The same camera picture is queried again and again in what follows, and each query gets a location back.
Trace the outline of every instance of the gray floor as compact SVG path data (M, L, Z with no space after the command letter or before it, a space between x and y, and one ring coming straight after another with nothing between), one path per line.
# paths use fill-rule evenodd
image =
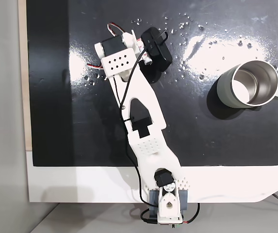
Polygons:
M192 224L171 229L140 220L144 204L59 204L32 233L87 232L188 232L188 233L275 233L278 231L278 200L273 196L257 203L201 204ZM191 218L196 204L190 204L185 218Z

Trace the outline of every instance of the black cable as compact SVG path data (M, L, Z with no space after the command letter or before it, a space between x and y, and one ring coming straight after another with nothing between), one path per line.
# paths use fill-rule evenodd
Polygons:
M184 223L189 224L189 223L193 222L199 214L199 209L200 209L200 203L197 204L197 211L196 211L195 215L189 221L184 221Z
M114 80L114 85L115 85L115 91L116 91L116 95L117 95L117 98L118 98L118 100L119 100L119 102L120 102L120 98L119 98L119 94L118 94L118 87L117 87L117 85L116 85L116 81L115 81L115 77L113 77L113 80ZM123 117L120 115L120 119L122 120L122 122L123 122L123 126L124 126L124 133L125 133L125 152L126 152L126 156L127 156L127 158L131 161L131 163L133 164L133 166L135 167L135 169L136 169L136 172L137 172L137 174L138 174L138 179L139 179L139 196L140 196L140 200L143 202L143 203L145 203L145 204L147 204L147 205L149 205L149 206L153 206L153 207L158 207L157 205L153 205L153 204L150 204L150 203L148 203L148 202L146 202L143 198L142 198L142 186L141 186L141 176L140 176L140 172L139 172L139 170L138 170L138 168L137 168L137 166L136 166L136 164L135 164L135 161L129 156L129 154L128 154L128 133L127 133L127 129L126 129L126 126L125 126L125 122L124 122L124 120L123 120Z
M163 33L166 34L166 38L162 41L162 43L164 43L167 39L168 39L168 34L166 31L163 31L162 33L160 33L150 44L154 43L160 36L163 35ZM131 163L133 164L133 166L135 167L136 169L136 172L138 174L138 179L139 179L139 196L140 196L140 199L143 203L149 205L149 206L152 206L152 207L158 207L158 205L153 205L153 204L150 204L148 202L146 202L143 198L142 198L142 186L141 186L141 176L140 176L140 172L134 162L134 160L129 156L128 154L128 131L127 131L127 128L126 128L126 125L125 125L125 122L124 122L124 119L123 119L123 115L122 115L122 108L123 108L123 104L124 104L124 101L126 99L126 95L127 95L127 91L128 91L128 88L129 88L129 84L130 84L130 81L131 81L131 78L134 74L134 71L135 71L135 68L137 67L138 63L139 63L139 60L141 59L141 57L143 56L143 54L147 51L147 46L145 46L145 48L143 49L143 51L140 53L139 57L137 58L131 72L130 72L130 75L129 75L129 78L128 78L128 81L127 81L127 85L126 85L126 88L125 88L125 92L124 92L124 95L123 95L123 99L120 103L120 119L123 123L123 126L124 126L124 132L125 132L125 152L126 152L126 156L127 158L131 161ZM116 93L118 93L118 90L117 90L117 86L116 86L116 82L115 82L115 89L116 89Z
M146 222L146 223L151 223L151 224L157 224L157 219L151 219L151 218L144 218L143 215L145 213L147 213L149 211L149 209L146 209L144 211L142 211L142 213L140 214L140 218L142 219L142 221Z
M118 97L119 104L121 105L120 97L119 97L119 94L118 94L118 86L116 85L116 81L115 81L114 75L113 75L113 80L114 80L114 85L115 85L116 96Z

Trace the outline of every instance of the perforated plate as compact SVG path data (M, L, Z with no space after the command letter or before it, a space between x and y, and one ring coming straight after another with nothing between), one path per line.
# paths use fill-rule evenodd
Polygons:
M150 155L160 151L160 143L156 138L150 138L134 146L140 154Z
M133 49L125 49L101 59L107 77L132 69L136 62Z

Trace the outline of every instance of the white wall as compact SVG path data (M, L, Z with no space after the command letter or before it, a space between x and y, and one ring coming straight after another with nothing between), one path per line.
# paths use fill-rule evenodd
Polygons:
M56 204L29 203L17 0L0 0L0 233L30 232Z

